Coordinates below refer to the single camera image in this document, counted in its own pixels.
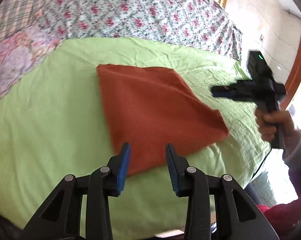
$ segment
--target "gray sleeve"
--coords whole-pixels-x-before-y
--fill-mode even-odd
[[[283,160],[290,170],[296,170],[301,166],[301,137],[292,153],[284,151]]]

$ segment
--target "floral bedspread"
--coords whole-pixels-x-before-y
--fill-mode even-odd
[[[50,0],[0,41],[0,99],[63,39],[137,37],[241,60],[241,32],[213,0]]]
[[[59,38],[36,25],[0,41],[0,99],[60,44]]]
[[[51,0],[36,20],[61,39],[138,37],[241,60],[241,32],[213,0]]]

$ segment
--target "bed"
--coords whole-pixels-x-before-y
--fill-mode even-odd
[[[210,86],[247,78],[239,63],[241,32],[216,2],[39,4],[32,23],[12,31],[6,26],[0,37],[0,215],[23,228],[61,178],[90,174],[115,154],[99,64],[175,70],[203,103],[220,111],[230,132],[189,155],[189,163],[208,175],[229,173],[243,187],[249,183],[269,144],[258,134],[254,104],[211,97]],[[182,228],[186,209],[187,199],[174,195],[165,166],[129,177],[120,198],[110,199],[114,239]],[[85,206],[83,212],[85,235]]]

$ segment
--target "plaid fabric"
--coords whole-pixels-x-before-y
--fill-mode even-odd
[[[0,41],[27,27],[49,0],[3,0],[0,4]]]

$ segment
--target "red fabric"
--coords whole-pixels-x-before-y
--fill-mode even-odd
[[[131,145],[128,175],[166,164],[167,143],[186,156],[228,136],[219,111],[172,69],[99,65],[97,74],[114,150]]]
[[[285,237],[294,230],[293,225],[301,219],[301,197],[289,204],[279,204],[272,208],[264,205],[257,206],[281,240],[286,239]]]

